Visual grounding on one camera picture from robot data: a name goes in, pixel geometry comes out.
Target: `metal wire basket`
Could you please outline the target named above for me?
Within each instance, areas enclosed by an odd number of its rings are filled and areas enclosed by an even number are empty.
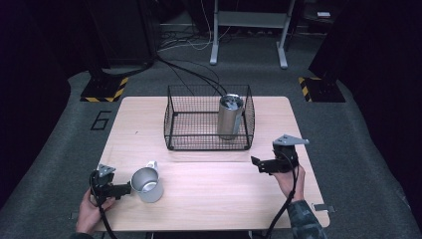
[[[219,102],[236,94],[244,102],[239,131],[232,139],[217,133]],[[247,150],[255,130],[255,110],[247,85],[168,86],[164,138],[170,150]]]

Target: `sleeve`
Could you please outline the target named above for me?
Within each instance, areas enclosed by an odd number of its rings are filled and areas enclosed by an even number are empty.
[[[288,207],[288,213],[295,239],[327,238],[306,201],[291,203]]]
[[[71,237],[69,237],[69,239],[94,239],[94,237],[86,233],[76,232],[76,233],[73,233]]]

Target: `black curtain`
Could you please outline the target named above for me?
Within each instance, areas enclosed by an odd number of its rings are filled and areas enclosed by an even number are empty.
[[[58,57],[51,36],[41,25],[24,1],[2,1],[0,206],[31,166],[66,107],[71,91],[68,77],[82,69],[70,44],[70,51],[66,50],[69,58]]]
[[[420,9],[421,1],[350,0],[310,70],[334,72],[353,93],[373,142],[401,183],[422,228]],[[352,22],[356,18],[363,23],[358,28]],[[349,45],[341,44],[350,39]],[[343,64],[328,64],[335,60]]]
[[[87,62],[98,64],[99,68],[109,68],[86,0],[24,2],[68,78],[86,71]]]

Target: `human hand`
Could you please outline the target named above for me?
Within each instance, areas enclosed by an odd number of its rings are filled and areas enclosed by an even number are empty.
[[[294,201],[300,201],[300,200],[305,200],[304,198],[304,184],[305,184],[305,170],[302,166],[297,166],[294,169],[295,174],[298,173],[298,181],[296,183],[296,192],[295,192],[295,196],[292,199],[292,202]],[[291,193],[291,191],[293,190],[293,185],[294,185],[294,179],[293,179],[293,174],[291,171],[289,172],[275,172],[272,173],[276,179],[277,182],[279,182],[279,186],[280,189],[282,189],[283,194],[285,194],[286,197],[289,197],[289,194]]]
[[[115,198],[108,198],[103,204],[104,210],[109,209],[115,202]],[[97,204],[91,201],[91,190],[84,194],[84,198],[80,205],[80,211],[77,222],[77,232],[94,234],[94,227],[101,219],[99,208]]]

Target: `robotic arm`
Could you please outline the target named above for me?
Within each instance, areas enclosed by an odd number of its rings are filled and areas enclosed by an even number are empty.
[[[115,168],[99,165],[99,169],[95,170],[90,177],[91,194],[98,200],[98,204],[102,205],[108,197],[115,197],[116,200],[122,196],[130,194],[130,182],[122,185],[113,185]]]
[[[251,156],[252,163],[258,166],[260,172],[289,172],[299,165],[298,154],[296,153],[296,144],[308,144],[307,139],[293,137],[287,134],[273,141],[273,152],[276,159],[260,160]]]

